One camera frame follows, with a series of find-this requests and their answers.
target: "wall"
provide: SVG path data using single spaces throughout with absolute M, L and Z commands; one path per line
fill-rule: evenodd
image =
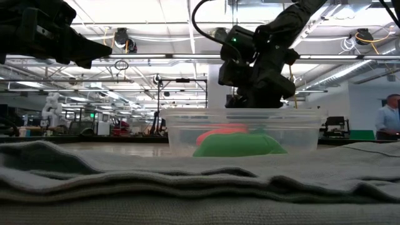
M 231 87 L 218 84 L 219 68 L 221 65 L 209 65 L 208 69 L 208 108 L 223 109 L 226 95 L 231 94 Z
M 327 88 L 327 93 L 312 93 L 306 98 L 306 102 L 300 104 L 300 108 L 317 109 L 328 112 L 328 116 L 350 116 L 348 83 L 343 82 L 339 87 Z
M 350 85 L 351 129 L 373 130 L 382 100 L 390 94 L 400 94 L 399 87 Z
M 29 97 L 21 97 L 14 93 L 0 95 L 0 104 L 8 104 L 9 107 L 42 111 L 45 103 L 45 96 L 29 94 Z

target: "ceiling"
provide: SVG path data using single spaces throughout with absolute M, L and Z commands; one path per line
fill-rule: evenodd
M 95 39 L 99 43 L 108 46 L 112 45 L 112 36 L 117 28 L 128 28 L 130 36 L 137 44 L 140 54 L 155 53 L 186 53 L 186 54 L 217 54 L 221 46 L 206 38 L 200 36 L 190 25 L 190 14 L 199 0 L 65 0 L 72 8 L 77 11 L 77 17 L 73 21 L 72 27 L 83 36 L 89 39 Z M 207 2 L 202 6 L 196 15 L 196 21 L 199 27 L 206 32 L 210 32 L 216 27 L 230 29 L 232 21 L 240 23 L 246 29 L 255 30 L 259 25 L 272 21 L 284 8 L 290 4 L 287 1 L 281 4 L 245 4 L 245 1 L 238 7 L 240 10 L 233 10 L 224 0 Z M 311 24 L 320 18 L 327 8 L 326 4 L 317 12 L 310 21 Z M 394 27 L 393 21 L 383 8 L 362 9 L 359 12 L 352 12 L 348 7 L 341 13 L 327 17 L 327 20 L 313 27 L 308 35 L 298 43 L 295 50 L 299 54 L 365 54 L 373 49 L 371 45 L 356 45 L 351 51 L 343 50 L 344 39 L 331 40 L 348 37 L 349 34 L 355 34 L 358 28 L 368 28 L 369 32 L 376 39 L 385 38 L 390 31 L 387 39 L 376 43 L 379 48 L 387 42 L 398 38 L 399 29 Z M 113 54 L 124 53 L 123 49 L 113 46 Z M 9 60 L 9 63 L 15 67 L 25 68 L 38 76 L 44 77 L 46 68 L 39 66 L 24 66 L 26 61 Z M 103 82 L 102 87 L 106 89 L 154 89 L 153 77 L 159 74 L 163 79 L 173 78 L 197 78 L 207 79 L 208 63 L 178 63 L 174 66 L 146 66 L 147 60 L 136 60 L 141 66 L 130 67 L 119 74 L 119 79 L 125 76 L 132 79 L 134 83 L 123 82 Z M 163 62 L 152 61 L 155 65 Z M 328 70 L 338 67 L 340 64 L 295 64 L 292 66 L 293 74 L 298 80 L 312 82 L 313 79 L 325 73 Z M 104 66 L 92 67 L 92 69 L 82 69 L 79 67 L 64 67 L 57 71 L 59 67 L 47 67 L 47 75 L 54 73 L 52 79 L 69 79 L 71 77 L 83 79 L 111 79 L 111 73 Z M 119 72 L 111 67 L 112 76 L 115 78 Z M 289 76 L 289 67 L 285 66 L 282 75 Z M 68 83 L 60 83 L 65 88 L 84 88 L 82 84 L 71 87 Z M 169 97 L 162 96 L 164 100 L 168 99 L 205 99 L 205 92 L 201 91 L 198 84 L 194 82 L 177 84 L 172 82 L 167 89 L 198 89 L 198 92 L 192 93 L 171 93 Z M 136 92 L 117 93 L 123 98 L 141 104 L 156 103 L 149 95 Z M 88 95 L 90 100 L 104 102 L 94 93 Z M 204 103 L 182 102 L 181 107 L 203 108 Z

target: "yellow cable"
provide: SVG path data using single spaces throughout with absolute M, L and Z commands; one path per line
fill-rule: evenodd
M 375 44 L 374 44 L 374 43 L 371 43 L 371 45 L 372 45 L 372 47 L 374 48 L 375 53 L 376 53 L 376 54 L 379 54 L 379 51 L 376 49 Z
M 107 34 L 107 31 L 108 31 L 108 27 L 106 27 L 106 30 L 104 31 L 104 37 L 103 37 L 103 39 L 102 39 L 102 43 L 103 43 L 105 46 L 108 46 L 107 43 L 106 43 L 106 34 Z
M 114 34 L 112 35 L 112 45 L 111 45 L 111 48 L 114 47 L 114 41 L 115 41 L 115 32 L 114 32 Z
M 294 82 L 294 78 L 293 78 L 293 72 L 292 72 L 292 66 L 289 66 L 289 71 L 290 71 L 290 78 L 292 79 L 292 81 Z M 296 97 L 296 93 L 294 94 L 294 107 L 297 109 L 298 108 L 298 99 Z
M 382 38 L 382 39 L 379 39 L 379 40 L 368 41 L 368 40 L 361 39 L 361 38 L 358 37 L 358 34 L 359 34 L 358 32 L 356 33 L 356 38 L 357 38 L 358 40 L 360 40 L 360 41 L 364 41 L 364 42 L 367 42 L 367 43 L 378 43 L 379 41 L 386 40 L 386 39 L 390 36 L 390 32 L 391 32 L 391 31 L 392 31 L 392 28 L 390 28 L 389 33 L 387 34 L 386 37 L 384 37 L 384 38 Z
M 376 49 L 374 43 L 371 43 L 371 44 L 372 44 L 372 47 L 374 48 L 376 54 L 379 54 L 379 51 Z M 395 76 L 395 77 L 397 78 L 397 80 L 400 81 L 400 78 L 399 78 L 398 76 L 395 75 L 395 73 L 394 73 L 394 72 L 392 71 L 392 69 L 388 66 L 388 64 L 386 64 L 386 62 L 385 62 L 384 64 L 385 64 L 386 68 L 390 71 L 390 73 L 392 73 L 392 75 Z

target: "blue shirt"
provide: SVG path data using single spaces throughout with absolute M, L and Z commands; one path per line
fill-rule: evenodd
M 378 110 L 375 122 L 376 130 L 392 129 L 400 132 L 400 116 L 398 109 L 388 105 Z

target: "green cloth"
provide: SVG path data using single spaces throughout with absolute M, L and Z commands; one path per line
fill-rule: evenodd
M 243 157 L 288 153 L 266 134 L 212 134 L 204 139 L 193 157 Z
M 374 131 L 363 131 L 363 130 L 351 130 L 350 131 L 350 139 L 353 140 L 375 140 Z

